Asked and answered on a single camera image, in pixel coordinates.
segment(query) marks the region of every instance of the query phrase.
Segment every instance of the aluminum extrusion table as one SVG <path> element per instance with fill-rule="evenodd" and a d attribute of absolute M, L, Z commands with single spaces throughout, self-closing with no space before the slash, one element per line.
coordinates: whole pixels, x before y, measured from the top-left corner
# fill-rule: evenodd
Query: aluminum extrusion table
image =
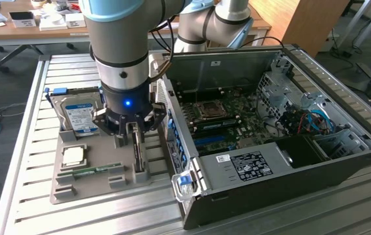
<path fill-rule="evenodd" d="M 294 53 L 351 100 L 356 111 L 371 116 L 364 102 L 320 65 L 303 52 Z M 371 166 L 336 187 L 184 231 L 155 133 L 146 138 L 154 173 L 150 186 L 52 205 L 48 195 L 59 120 L 42 91 L 44 87 L 95 86 L 99 75 L 87 54 L 42 58 L 0 197 L 0 235 L 371 234 Z"/>

